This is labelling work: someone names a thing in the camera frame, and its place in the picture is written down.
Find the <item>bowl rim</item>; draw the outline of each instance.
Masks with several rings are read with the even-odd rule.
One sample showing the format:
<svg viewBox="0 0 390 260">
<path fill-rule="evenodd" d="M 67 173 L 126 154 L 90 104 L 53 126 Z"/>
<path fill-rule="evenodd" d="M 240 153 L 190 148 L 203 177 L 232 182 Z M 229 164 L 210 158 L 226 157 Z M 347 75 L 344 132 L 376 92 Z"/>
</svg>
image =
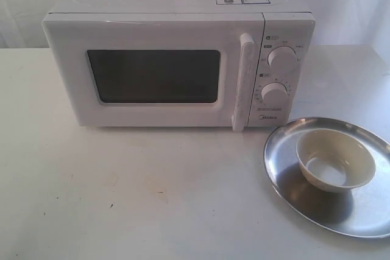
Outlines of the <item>bowl rim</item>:
<svg viewBox="0 0 390 260">
<path fill-rule="evenodd" d="M 303 140 L 303 138 L 311 133 L 314 133 L 314 132 L 333 132 L 333 133 L 337 133 L 338 135 L 341 135 L 341 136 L 346 136 L 348 137 L 349 139 L 352 139 L 354 141 L 357 142 L 357 144 L 359 144 L 363 150 L 366 151 L 366 153 L 368 153 L 369 157 L 370 157 L 370 165 L 372 166 L 371 168 L 371 174 L 369 176 L 367 176 L 367 179 L 365 179 L 364 181 L 362 181 L 361 183 L 359 184 L 355 184 L 355 185 L 337 185 L 337 184 L 331 184 L 331 183 L 327 183 L 326 181 L 322 180 L 321 178 L 317 177 L 314 173 L 312 173 L 307 167 L 306 165 L 302 162 L 302 159 L 299 155 L 299 151 L 298 151 L 298 146 L 300 144 L 300 142 Z M 298 160 L 299 160 L 299 165 L 304 168 L 309 174 L 310 176 L 312 176 L 313 178 L 315 178 L 317 181 L 320 181 L 321 183 L 327 185 L 327 186 L 332 186 L 332 187 L 335 187 L 335 188 L 338 188 L 338 189 L 344 189 L 344 190 L 351 190 L 351 189 L 355 189 L 355 188 L 358 188 L 358 187 L 362 187 L 366 184 L 368 184 L 375 176 L 375 173 L 376 173 L 376 170 L 377 170 L 377 166 L 376 166 L 376 163 L 375 163 L 375 159 L 374 157 L 372 156 L 372 154 L 370 153 L 370 151 L 367 149 L 367 147 L 365 147 L 362 143 L 359 142 L 359 140 L 357 140 L 356 138 L 354 138 L 353 136 L 347 134 L 347 133 L 344 133 L 344 132 L 341 132 L 341 131 L 338 131 L 338 130 L 333 130 L 333 129 L 326 129 L 326 128 L 318 128 L 318 129 L 313 129 L 313 130 L 310 130 L 304 134 L 302 134 L 299 139 L 297 140 L 297 143 L 295 145 L 295 151 L 296 151 L 296 154 L 297 154 L 297 157 L 298 157 Z"/>
</svg>

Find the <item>stainless steel plate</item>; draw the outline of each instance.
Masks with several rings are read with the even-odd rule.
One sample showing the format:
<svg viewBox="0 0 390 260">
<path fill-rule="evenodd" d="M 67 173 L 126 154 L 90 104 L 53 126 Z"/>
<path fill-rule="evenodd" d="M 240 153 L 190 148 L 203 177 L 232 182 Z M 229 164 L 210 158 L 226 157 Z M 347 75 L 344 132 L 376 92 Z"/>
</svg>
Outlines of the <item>stainless steel plate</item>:
<svg viewBox="0 0 390 260">
<path fill-rule="evenodd" d="M 345 194 L 315 188 L 301 174 L 296 142 L 305 132 L 333 129 L 363 143 L 375 159 L 375 177 Z M 264 163 L 275 190 L 312 222 L 353 237 L 390 236 L 390 145 L 355 125 L 326 118 L 305 118 L 275 130 L 264 148 Z"/>
</svg>

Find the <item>dark glass window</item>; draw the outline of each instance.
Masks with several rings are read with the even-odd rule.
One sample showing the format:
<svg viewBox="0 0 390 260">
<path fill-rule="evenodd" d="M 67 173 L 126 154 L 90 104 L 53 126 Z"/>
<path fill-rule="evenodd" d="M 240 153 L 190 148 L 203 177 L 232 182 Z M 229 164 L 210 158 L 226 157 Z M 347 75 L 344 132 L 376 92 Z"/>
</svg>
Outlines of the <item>dark glass window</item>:
<svg viewBox="0 0 390 260">
<path fill-rule="evenodd" d="M 88 50 L 105 103 L 213 103 L 218 96 L 216 50 Z"/>
</svg>

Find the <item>door handle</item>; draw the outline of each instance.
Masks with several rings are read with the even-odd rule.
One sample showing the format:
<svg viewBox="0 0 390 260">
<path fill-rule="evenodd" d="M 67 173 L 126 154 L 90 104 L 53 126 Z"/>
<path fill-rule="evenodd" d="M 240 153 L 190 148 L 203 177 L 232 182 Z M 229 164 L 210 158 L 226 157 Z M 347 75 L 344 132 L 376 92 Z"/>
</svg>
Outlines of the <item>door handle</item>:
<svg viewBox="0 0 390 260">
<path fill-rule="evenodd" d="M 239 58 L 239 73 L 236 92 L 236 104 L 232 116 L 234 132 L 244 130 L 248 122 L 250 106 L 252 103 L 251 84 L 254 76 L 252 73 L 256 45 L 254 39 L 248 33 L 243 33 L 240 38 L 241 55 Z"/>
</svg>

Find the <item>ceramic bowl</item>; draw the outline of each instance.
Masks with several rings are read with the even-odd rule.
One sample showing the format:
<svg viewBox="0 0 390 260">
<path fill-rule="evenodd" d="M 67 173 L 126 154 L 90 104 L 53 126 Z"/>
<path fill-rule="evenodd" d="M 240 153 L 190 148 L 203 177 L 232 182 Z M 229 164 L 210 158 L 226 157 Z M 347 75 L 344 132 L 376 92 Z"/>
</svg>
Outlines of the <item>ceramic bowl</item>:
<svg viewBox="0 0 390 260">
<path fill-rule="evenodd" d="M 296 145 L 303 176 L 327 192 L 346 192 L 362 187 L 375 175 L 375 161 L 355 138 L 335 130 L 303 134 Z"/>
</svg>

